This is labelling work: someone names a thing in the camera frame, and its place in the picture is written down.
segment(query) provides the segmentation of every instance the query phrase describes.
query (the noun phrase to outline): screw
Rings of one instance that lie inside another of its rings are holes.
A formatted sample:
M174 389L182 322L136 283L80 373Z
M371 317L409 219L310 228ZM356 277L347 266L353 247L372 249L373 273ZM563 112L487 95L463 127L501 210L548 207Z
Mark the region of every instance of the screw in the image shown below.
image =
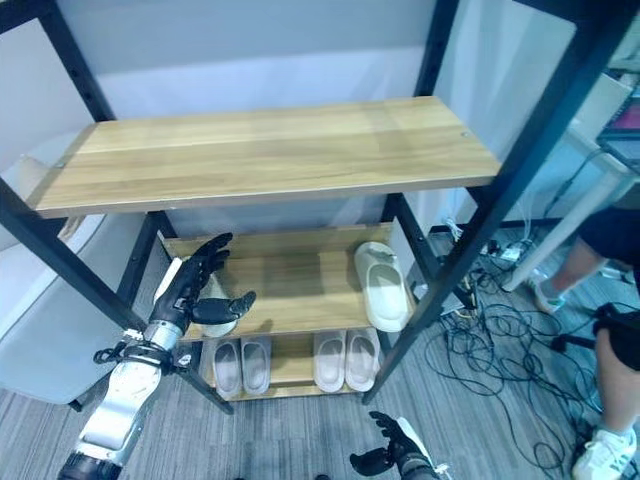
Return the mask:
M178 364L182 365L183 367L186 367L190 363L191 363L191 355L190 354L183 355L178 360Z

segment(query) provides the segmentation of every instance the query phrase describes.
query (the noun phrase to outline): slide sandal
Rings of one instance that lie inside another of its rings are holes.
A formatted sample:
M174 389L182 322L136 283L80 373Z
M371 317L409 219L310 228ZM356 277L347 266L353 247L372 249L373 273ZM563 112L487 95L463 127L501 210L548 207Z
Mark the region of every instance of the slide sandal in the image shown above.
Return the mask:
M218 280L215 273L211 274L209 282L207 286L204 287L203 291L208 292L208 296L210 298L229 299L229 295L227 295L223 290L222 285L220 285L220 280ZM238 325L238 321L234 320L233 322L221 323L220 325L201 325L200 327L202 328L202 333L207 337L217 338L223 337L227 333L231 332L231 330L236 328L236 325Z
M313 336L313 379L323 392L337 392L344 384L345 338L344 330Z
M402 330L409 305L396 254L387 245L366 242L356 250L355 264L371 325L383 332Z
M213 375L216 390L226 400L240 393L242 372L240 369L240 341L220 340L213 351Z
M380 368L380 341L373 328L349 330L347 332L347 362L345 378L347 385L358 392L371 390Z
M271 382L271 337L247 337L241 342L244 390L261 395Z

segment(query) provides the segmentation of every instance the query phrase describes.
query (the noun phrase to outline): wooden shelf board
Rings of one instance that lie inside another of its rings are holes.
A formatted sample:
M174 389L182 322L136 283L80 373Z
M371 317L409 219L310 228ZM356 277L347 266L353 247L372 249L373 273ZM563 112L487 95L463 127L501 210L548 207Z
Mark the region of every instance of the wooden shelf board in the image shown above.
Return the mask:
M249 395L242 392L233 401L257 400L264 398L299 397L306 395L326 395L313 380L313 335L289 335L274 337L271 347L271 384L263 395ZM200 373L212 386L213 375L212 346L214 342L204 343L200 360ZM346 384L335 393L353 392Z
M88 127L29 204L44 217L485 185L493 155L437 98Z
M327 393L320 390L316 385L306 386L289 386L289 387L274 387L266 391L264 395L248 395L241 393L235 398L232 398L232 402L242 402L245 400L266 400L269 398L288 398L288 397L306 397L311 395L336 395L340 393L357 393L351 390L348 386L343 386L342 389L334 393Z
M257 300L229 336L370 327L353 251L364 241L387 241L389 231L388 225L318 229L279 234L280 242L273 234L238 236L229 244L232 256L225 269L216 276L227 295L254 290ZM186 240L188 250L181 249L179 240L170 243L174 250L190 254L202 241ZM256 252L268 255L243 257L250 255L251 245L261 245ZM340 250L318 251L322 245ZM201 298L214 296L211 285ZM202 326L192 324L182 341L206 338Z

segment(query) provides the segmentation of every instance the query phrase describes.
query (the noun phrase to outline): cable connector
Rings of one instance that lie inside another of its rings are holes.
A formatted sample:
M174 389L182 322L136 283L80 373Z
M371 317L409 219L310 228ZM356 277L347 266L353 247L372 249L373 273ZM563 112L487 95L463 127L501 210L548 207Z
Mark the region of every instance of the cable connector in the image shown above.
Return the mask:
M462 234L464 233L464 230L462 230L457 224L456 221L451 218L451 217L444 217L442 219L442 223L444 223L447 227L449 227L449 231L451 232L451 235L453 236L453 241L457 242L458 240L460 240L460 237L462 236Z

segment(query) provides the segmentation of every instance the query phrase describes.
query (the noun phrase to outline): white sneaker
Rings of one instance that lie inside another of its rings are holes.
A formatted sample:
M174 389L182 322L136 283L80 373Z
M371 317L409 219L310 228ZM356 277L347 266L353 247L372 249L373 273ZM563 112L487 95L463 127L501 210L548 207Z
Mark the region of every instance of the white sneaker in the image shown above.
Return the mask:
M574 480L614 480L622 476L636 453L636 434L621 437L606 430L597 430L586 451L571 470Z
M558 298L549 298L542 292L540 284L548 278L549 277L547 277L540 270L534 269L527 279L527 285L529 285L533 290L534 301L536 307L538 307L538 310L542 310L543 312L551 315L555 313L559 308L564 306L565 299L563 296L560 296Z

